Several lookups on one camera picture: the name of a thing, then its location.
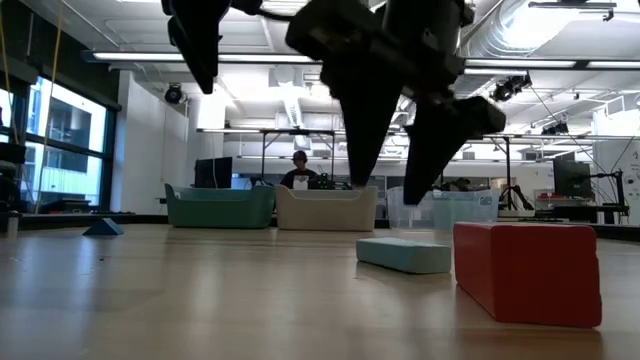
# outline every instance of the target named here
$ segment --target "black equipment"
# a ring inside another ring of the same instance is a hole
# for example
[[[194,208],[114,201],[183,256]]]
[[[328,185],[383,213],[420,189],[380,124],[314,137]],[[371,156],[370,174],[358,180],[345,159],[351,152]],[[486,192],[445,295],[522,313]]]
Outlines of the black equipment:
[[[591,198],[589,164],[555,159],[553,161],[555,193],[567,197]]]
[[[404,202],[418,204],[469,139],[502,131],[506,117],[480,96],[455,99],[464,72],[456,50],[473,11],[462,0],[389,0],[372,13],[359,0],[311,0],[295,16],[260,9],[262,0],[163,0],[169,34],[204,93],[218,74],[218,22],[230,6],[290,21],[286,43],[323,62],[320,79],[340,101],[349,170],[365,186],[376,165],[400,94],[417,104]]]
[[[512,76],[502,84],[498,84],[491,93],[491,98],[495,101],[508,101],[515,95],[522,92],[522,89],[532,85],[529,74],[525,76]]]
[[[16,175],[26,151],[24,146],[0,143],[0,213],[23,210]]]
[[[336,183],[329,179],[329,175],[322,173],[314,176],[307,182],[309,184],[309,190],[335,190]]]
[[[522,203],[522,207],[525,210],[527,210],[527,211],[534,211],[535,210],[533,208],[533,206],[531,205],[531,203],[527,200],[527,198],[522,193],[522,189],[520,188],[520,185],[514,185],[514,186],[507,187],[507,188],[504,189],[502,194],[500,194],[500,198],[499,198],[499,202],[501,203],[499,205],[500,210],[507,210],[507,209],[511,210],[511,206],[515,207],[515,204],[504,204],[504,205],[502,204],[504,202],[504,200],[505,200],[505,197],[507,197],[507,194],[509,192],[511,192],[511,191],[513,191],[516,194],[516,196],[518,196],[518,198],[520,199],[520,202]]]
[[[185,96],[182,92],[181,84],[171,84],[169,85],[169,90],[164,94],[164,100],[167,104],[178,105],[184,102]]]
[[[43,205],[41,214],[89,214],[91,201],[83,199],[60,199]]]
[[[233,158],[196,160],[196,188],[231,189]]]
[[[591,179],[612,177],[616,181],[617,203],[605,203],[602,206],[555,206],[552,214],[555,218],[568,218],[572,221],[597,223],[597,213],[604,213],[606,224],[614,224],[614,213],[629,216],[629,207],[625,203],[622,171],[610,174],[591,175],[588,164],[556,159],[553,161],[555,193],[563,196],[591,198]]]
[[[566,122],[559,122],[553,125],[547,125],[542,129],[541,135],[568,134],[569,125]]]

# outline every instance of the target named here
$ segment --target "monitor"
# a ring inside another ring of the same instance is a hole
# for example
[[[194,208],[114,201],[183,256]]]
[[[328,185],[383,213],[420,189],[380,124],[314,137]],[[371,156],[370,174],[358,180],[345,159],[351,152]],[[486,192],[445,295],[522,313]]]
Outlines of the monitor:
[[[196,161],[196,188],[231,189],[233,158]]]
[[[591,198],[589,164],[562,159],[553,160],[555,193],[567,197]]]

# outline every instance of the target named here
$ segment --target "beige bin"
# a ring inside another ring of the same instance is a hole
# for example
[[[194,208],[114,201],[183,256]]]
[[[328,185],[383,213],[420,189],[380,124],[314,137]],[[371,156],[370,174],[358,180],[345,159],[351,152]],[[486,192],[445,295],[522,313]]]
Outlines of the beige bin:
[[[283,230],[373,231],[378,188],[289,190],[276,186],[278,228]]]

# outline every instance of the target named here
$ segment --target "red foam block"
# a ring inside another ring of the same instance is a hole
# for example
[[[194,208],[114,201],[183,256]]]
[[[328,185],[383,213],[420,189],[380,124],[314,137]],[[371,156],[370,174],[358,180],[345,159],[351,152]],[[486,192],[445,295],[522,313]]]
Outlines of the red foam block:
[[[496,321],[600,325],[592,228],[457,223],[453,235],[456,280]]]

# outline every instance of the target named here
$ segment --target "person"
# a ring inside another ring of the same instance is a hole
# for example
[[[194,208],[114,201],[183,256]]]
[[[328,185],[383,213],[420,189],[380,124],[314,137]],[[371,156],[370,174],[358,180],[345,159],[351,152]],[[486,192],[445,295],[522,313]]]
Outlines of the person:
[[[310,180],[318,175],[314,171],[307,169],[307,154],[304,151],[296,151],[293,154],[293,163],[296,168],[284,176],[280,185],[293,189],[293,182],[296,181],[296,178],[299,180],[301,177],[306,177],[306,180]]]

